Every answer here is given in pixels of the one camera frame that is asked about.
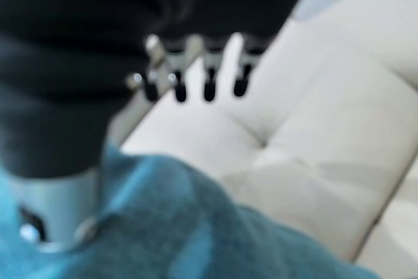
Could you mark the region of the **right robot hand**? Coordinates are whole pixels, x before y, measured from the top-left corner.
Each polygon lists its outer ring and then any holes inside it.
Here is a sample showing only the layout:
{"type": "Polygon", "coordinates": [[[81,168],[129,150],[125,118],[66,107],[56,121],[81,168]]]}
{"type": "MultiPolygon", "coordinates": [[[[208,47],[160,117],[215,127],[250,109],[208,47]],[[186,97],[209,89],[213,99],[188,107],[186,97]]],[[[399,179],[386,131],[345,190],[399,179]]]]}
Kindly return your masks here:
{"type": "Polygon", "coordinates": [[[146,39],[159,37],[176,99],[187,97],[187,38],[203,41],[204,98],[213,100],[224,47],[243,36],[234,94],[299,0],[1,0],[1,165],[21,237],[44,251],[95,232],[108,125],[135,78],[158,98],[146,39]]]}

